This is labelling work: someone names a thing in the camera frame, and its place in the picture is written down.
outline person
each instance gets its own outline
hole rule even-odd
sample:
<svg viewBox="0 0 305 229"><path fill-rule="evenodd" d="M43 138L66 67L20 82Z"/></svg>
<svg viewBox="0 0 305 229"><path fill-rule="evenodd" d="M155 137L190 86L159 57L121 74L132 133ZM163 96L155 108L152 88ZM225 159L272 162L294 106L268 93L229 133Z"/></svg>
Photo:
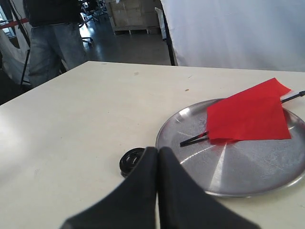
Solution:
<svg viewBox="0 0 305 229"><path fill-rule="evenodd" d="M77 0L23 0L23 6L32 26L29 60L32 87L58 76L61 60L67 70L86 62Z"/></svg>

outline black jacket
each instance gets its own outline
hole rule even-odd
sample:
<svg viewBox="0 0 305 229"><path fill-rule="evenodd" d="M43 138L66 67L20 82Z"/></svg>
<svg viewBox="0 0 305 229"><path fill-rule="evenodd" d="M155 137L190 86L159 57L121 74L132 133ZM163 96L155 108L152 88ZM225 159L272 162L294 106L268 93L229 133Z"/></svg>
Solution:
<svg viewBox="0 0 305 229"><path fill-rule="evenodd" d="M23 0L23 6L34 27L80 20L77 0Z"/></svg>

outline jeans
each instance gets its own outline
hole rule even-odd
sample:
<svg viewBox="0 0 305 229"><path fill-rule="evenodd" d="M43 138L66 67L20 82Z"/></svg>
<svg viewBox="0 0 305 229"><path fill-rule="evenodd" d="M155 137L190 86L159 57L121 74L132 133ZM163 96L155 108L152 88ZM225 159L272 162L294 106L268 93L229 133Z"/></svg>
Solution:
<svg viewBox="0 0 305 229"><path fill-rule="evenodd" d="M67 70L87 61L78 24L33 27L29 60L32 87L58 76L61 60L65 61Z"/></svg>

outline white curtain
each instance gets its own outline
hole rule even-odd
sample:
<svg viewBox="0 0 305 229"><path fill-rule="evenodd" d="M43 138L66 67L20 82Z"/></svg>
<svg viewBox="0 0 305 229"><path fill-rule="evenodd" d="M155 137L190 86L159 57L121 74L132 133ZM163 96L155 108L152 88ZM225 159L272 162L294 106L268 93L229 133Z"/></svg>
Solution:
<svg viewBox="0 0 305 229"><path fill-rule="evenodd" d="M182 66L305 72L304 0L162 0Z"/></svg>
<svg viewBox="0 0 305 229"><path fill-rule="evenodd" d="M22 0L12 0L15 3L16 11L19 19L25 18L25 13L23 10ZM29 23L23 24L27 34L31 35L31 26ZM29 49L24 36L22 35L18 26L15 26L16 36L18 39L18 43L20 48L16 48L10 41L9 38L5 35L5 33L0 30L0 52L3 56L3 69L8 74L8 76L15 81L16 83L20 83L22 71L25 63L26 53ZM28 68L25 74L24 80L28 79Z"/></svg>

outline tray rim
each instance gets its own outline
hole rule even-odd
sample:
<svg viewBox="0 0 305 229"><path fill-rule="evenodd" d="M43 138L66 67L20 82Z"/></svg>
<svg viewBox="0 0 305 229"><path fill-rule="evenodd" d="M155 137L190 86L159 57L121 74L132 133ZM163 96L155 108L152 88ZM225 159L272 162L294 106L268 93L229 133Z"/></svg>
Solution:
<svg viewBox="0 0 305 229"><path fill-rule="evenodd" d="M156 138L156 143L155 143L155 147L158 149L158 139L160 137L160 134L161 134L161 131L163 130L163 128L166 126L166 124L175 116L177 115L180 111L186 109L186 108L190 108L191 106L196 106L198 104L202 104L202 103L206 103L206 102L211 102L211 101L217 101L217 100L223 100L224 98L218 98L218 99L210 99L210 100L205 100L205 101L201 101L201 102L198 102L198 103L195 103L195 104L192 104L190 106L187 106L179 111L177 111L176 113L174 113L171 117L169 117L166 122L162 125L162 127L160 128L159 132L158 132L158 135L157 135L157 138ZM303 121L305 123L305 121L303 119L301 119L299 116L297 116L295 113L289 111L288 109L286 108L283 108L285 111L287 111L289 114L295 116L296 118L300 119L301 121ZM305 177L305 169L303 170L302 173L300 173L295 179L291 180L290 182L286 183L285 185L282 185L280 187L277 187L277 188L273 188L271 190L268 190L268 191L264 191L264 192L258 192L258 193L253 193L253 194L239 194L239 195L236 195L236 194L222 194L222 193L215 193L215 192L211 192L211 191L206 191L204 190L200 185L198 185L196 182L196 184L206 193L206 194L209 194L211 196L214 196L214 197L221 197L221 198L250 198L250 197L256 197L256 196L261 196L261 195L265 195L265 194L269 194L271 192L277 192L277 191L280 191L280 190L283 190L283 189L286 189L288 187L291 187L291 186L294 186L296 185L299 181L301 181L303 178Z"/></svg>

